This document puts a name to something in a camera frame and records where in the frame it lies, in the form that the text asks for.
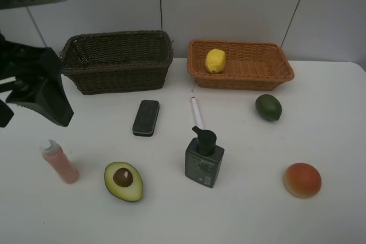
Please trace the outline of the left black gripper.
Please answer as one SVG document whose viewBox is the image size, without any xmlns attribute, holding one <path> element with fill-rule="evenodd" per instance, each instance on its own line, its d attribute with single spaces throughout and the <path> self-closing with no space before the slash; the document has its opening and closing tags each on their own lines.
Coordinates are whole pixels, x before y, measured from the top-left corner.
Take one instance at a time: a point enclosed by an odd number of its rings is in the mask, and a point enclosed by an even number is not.
<svg viewBox="0 0 366 244">
<path fill-rule="evenodd" d="M 62 62 L 49 47 L 33 47 L 7 41 L 1 36 L 1 92 L 10 94 L 1 101 L 1 127 L 8 125 L 14 112 L 8 104 L 28 108 L 62 127 L 69 125 L 74 112 L 66 97 Z"/>
</svg>

